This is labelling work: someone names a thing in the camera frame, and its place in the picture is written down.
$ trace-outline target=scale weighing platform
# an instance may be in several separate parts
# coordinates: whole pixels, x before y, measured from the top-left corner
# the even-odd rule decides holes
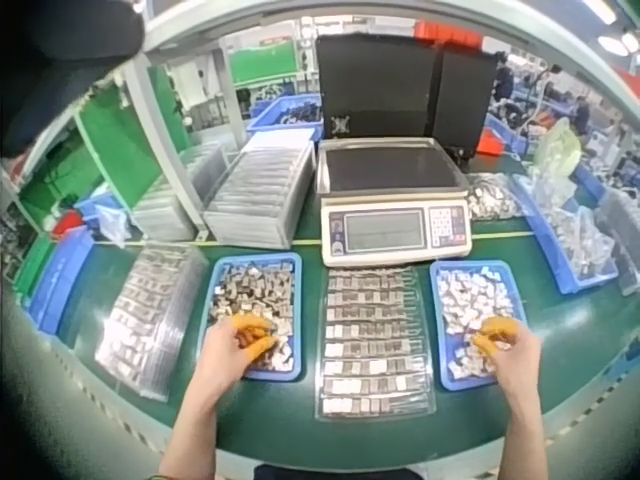
[[[326,266],[399,265],[471,251],[469,184],[435,140],[325,140],[318,156]]]

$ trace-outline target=green workbench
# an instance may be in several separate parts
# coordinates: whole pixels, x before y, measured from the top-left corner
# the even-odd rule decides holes
[[[515,172],[508,158],[496,165],[476,162],[473,169]],[[578,198],[589,198],[579,192]],[[315,419],[318,317],[326,280],[319,246],[317,203],[308,198],[293,250],[303,260],[304,366],[288,384],[243,381],[219,409],[218,447],[245,457],[302,469],[387,469],[453,455],[503,436],[508,411],[498,387],[448,392],[436,373],[437,411],[432,415],[386,421],[327,422]],[[640,296],[624,298],[616,282],[576,295],[556,289],[547,261],[523,220],[474,224],[470,259],[499,259],[513,270],[529,325],[544,341],[540,393],[544,412],[563,403],[599,375],[629,344],[638,326]],[[255,250],[202,246],[215,262]],[[80,361],[131,404],[171,426],[193,372],[207,281],[197,295],[172,389],[166,404],[139,398],[117,384],[93,354],[106,318],[140,247],[124,250],[98,245],[90,254],[65,311],[59,337]],[[437,338],[429,264],[417,266],[425,299],[434,370]]]

